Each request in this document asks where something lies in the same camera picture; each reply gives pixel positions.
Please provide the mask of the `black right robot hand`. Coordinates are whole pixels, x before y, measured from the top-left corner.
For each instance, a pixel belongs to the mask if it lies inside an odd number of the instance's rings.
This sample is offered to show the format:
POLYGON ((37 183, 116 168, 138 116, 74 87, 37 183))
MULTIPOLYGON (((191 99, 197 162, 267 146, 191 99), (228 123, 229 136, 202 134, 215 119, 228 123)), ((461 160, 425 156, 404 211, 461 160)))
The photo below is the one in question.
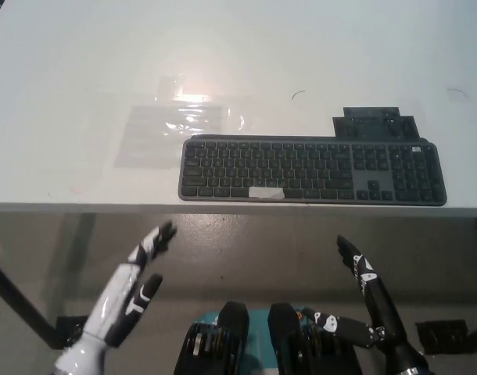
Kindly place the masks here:
POLYGON ((371 323, 307 307, 303 308, 303 315, 323 331, 357 347, 377 347, 384 353, 408 349, 411 345, 407 340, 407 332, 381 277, 367 257, 342 235, 337 237, 337 246, 343 264, 356 279, 371 323))

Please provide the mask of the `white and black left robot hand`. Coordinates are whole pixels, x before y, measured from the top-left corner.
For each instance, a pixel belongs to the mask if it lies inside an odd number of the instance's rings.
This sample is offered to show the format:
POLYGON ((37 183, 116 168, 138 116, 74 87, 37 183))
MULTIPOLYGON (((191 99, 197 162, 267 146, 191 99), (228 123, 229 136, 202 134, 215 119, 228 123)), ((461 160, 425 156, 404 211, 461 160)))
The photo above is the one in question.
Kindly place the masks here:
POLYGON ((142 281, 142 274, 152 261, 167 251, 176 233, 176 226, 167 221, 140 240, 103 289, 84 325, 84 338, 94 338, 112 348, 123 343, 163 281, 157 273, 142 281))

